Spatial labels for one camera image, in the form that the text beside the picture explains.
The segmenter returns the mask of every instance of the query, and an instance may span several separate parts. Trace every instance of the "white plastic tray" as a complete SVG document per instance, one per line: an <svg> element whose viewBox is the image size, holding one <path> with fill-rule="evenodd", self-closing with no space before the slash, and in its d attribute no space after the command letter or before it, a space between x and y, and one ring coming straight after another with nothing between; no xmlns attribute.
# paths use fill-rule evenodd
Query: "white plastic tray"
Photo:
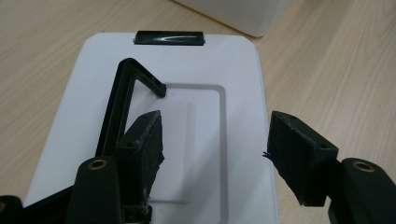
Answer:
<svg viewBox="0 0 396 224"><path fill-rule="evenodd" d="M260 61L241 36L203 47L137 46L134 34L86 41L64 92L24 205L74 184L94 156L119 62L135 58L167 85L157 98L136 81L127 127L160 109L165 160L151 195L154 224L277 223Z"/></svg>

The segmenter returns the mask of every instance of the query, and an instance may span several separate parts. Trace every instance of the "wooden table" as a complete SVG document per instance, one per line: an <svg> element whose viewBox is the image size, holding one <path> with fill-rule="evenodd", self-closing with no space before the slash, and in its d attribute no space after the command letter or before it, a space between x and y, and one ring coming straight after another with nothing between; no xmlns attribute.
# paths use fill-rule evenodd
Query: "wooden table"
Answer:
<svg viewBox="0 0 396 224"><path fill-rule="evenodd" d="M25 196L84 40L138 30L244 35L168 0L0 1L0 195ZM339 160L372 161L396 181L396 1L295 0L268 35L244 36L268 114L299 117ZM280 223L329 223L327 207L301 207L275 176Z"/></svg>

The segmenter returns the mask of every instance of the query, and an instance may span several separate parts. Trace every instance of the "wood grain surface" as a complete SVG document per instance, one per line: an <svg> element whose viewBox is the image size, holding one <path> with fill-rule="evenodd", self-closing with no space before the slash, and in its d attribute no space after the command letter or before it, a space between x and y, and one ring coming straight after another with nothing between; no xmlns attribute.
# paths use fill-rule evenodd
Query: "wood grain surface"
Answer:
<svg viewBox="0 0 396 224"><path fill-rule="evenodd" d="M24 197L84 40L100 32L244 35L268 114L293 114L396 181L396 1L295 0L262 38L169 0L0 0L0 195ZM280 223L329 223L275 171Z"/></svg>

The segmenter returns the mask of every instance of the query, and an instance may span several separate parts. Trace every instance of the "white tray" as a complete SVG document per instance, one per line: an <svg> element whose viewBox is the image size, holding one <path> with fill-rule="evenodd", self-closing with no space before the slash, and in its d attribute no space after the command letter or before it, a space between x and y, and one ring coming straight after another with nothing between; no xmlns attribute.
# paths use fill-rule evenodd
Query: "white tray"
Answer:
<svg viewBox="0 0 396 224"><path fill-rule="evenodd" d="M241 36L203 47L138 46L134 34L84 44L24 205L74 184L94 156L119 62L135 58L167 85L163 99L136 81L127 122L160 109L165 160L150 194L156 224L277 223L260 60Z"/></svg>

